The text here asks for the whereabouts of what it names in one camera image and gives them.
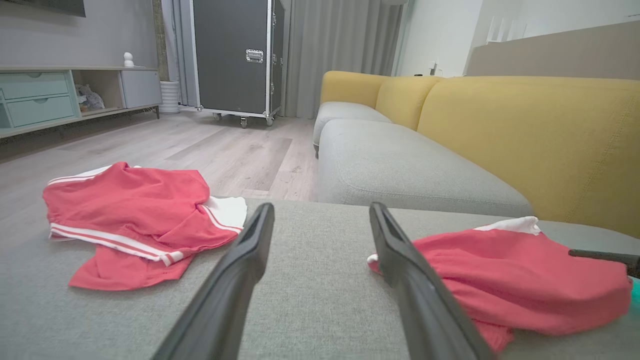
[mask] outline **wooden floor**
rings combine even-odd
[[[196,169],[212,195],[316,200],[313,120],[213,120],[206,110],[95,119],[0,143],[0,251],[46,235],[47,181],[117,161],[170,170]]]

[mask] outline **gray wall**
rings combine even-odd
[[[0,1],[0,66],[157,67],[151,0],[84,0],[86,18]]]

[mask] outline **red garment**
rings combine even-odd
[[[413,243],[496,352],[513,339],[513,328],[571,334],[629,309],[632,282],[625,265],[569,256],[569,248],[541,233],[537,221],[505,220]],[[379,273],[377,256],[367,262]]]
[[[178,279],[193,254],[222,246],[246,218],[243,198],[217,199],[196,170],[120,162],[49,181],[43,192],[52,240],[84,240],[95,256],[69,285],[132,290]]]

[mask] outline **sofa cushion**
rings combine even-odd
[[[264,200],[247,199],[249,214]],[[255,287],[239,359],[407,359],[400,314],[382,277],[368,208],[272,202],[276,220],[264,277]],[[44,210],[44,204],[38,209]],[[501,217],[391,209],[411,240],[490,224]],[[640,254],[640,240],[584,225],[541,221],[549,238],[586,250]],[[182,278],[135,291],[67,286],[93,256],[83,241],[37,234],[0,254],[3,359],[149,359],[225,248],[196,255]],[[640,311],[593,331],[552,338],[518,331],[503,359],[632,359],[640,352]]]
[[[335,119],[323,130],[318,200],[522,217],[522,194],[471,161],[406,127]]]
[[[324,125],[333,119],[362,119],[391,122],[388,117],[366,105],[342,101],[323,102],[318,109],[316,124],[314,125],[314,145],[318,146],[320,144],[320,134],[322,133]]]
[[[392,76],[384,80],[378,92],[376,110],[394,124],[411,130],[418,128],[427,94],[443,78],[437,76]]]
[[[505,180],[540,218],[640,237],[640,81],[449,78],[417,131]]]
[[[378,91],[388,76],[349,71],[327,71],[322,77],[320,103],[346,101],[376,107]]]

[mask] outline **yellow backrest cushion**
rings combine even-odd
[[[416,130],[427,94],[442,79],[436,76],[387,78],[380,87],[376,110],[392,122]]]
[[[640,81],[446,79],[417,131],[516,188],[544,220],[640,238]]]
[[[320,90],[320,103],[345,101],[375,108],[380,85],[387,78],[388,76],[347,71],[325,72]]]

